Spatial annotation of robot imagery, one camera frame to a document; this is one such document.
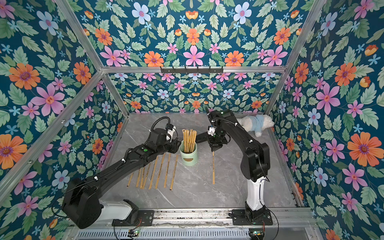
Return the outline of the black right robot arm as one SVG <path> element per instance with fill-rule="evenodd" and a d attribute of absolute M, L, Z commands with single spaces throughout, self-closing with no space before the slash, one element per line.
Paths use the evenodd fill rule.
<path fill-rule="evenodd" d="M 211 151 L 215 152 L 229 143 L 229 136 L 242 151 L 241 172 L 247 179 L 247 199 L 244 218 L 255 224 L 267 211 L 264 203 L 264 184 L 269 181 L 268 170 L 271 167 L 270 149 L 254 139 L 238 122 L 230 110 L 207 111 L 211 126 L 202 141 L 207 141 Z"/>

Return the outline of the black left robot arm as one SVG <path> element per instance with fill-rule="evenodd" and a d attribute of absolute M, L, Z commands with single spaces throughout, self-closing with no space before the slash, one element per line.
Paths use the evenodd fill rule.
<path fill-rule="evenodd" d="M 165 153 L 177 152 L 181 142 L 173 135 L 176 128 L 169 117 L 157 119 L 147 140 L 127 149 L 124 157 L 92 177 L 71 180 L 64 195 L 62 211 L 79 229 L 111 220 L 129 226 L 140 223 L 138 207 L 129 200 L 101 201 L 101 197 L 125 177 L 155 161 Z"/>

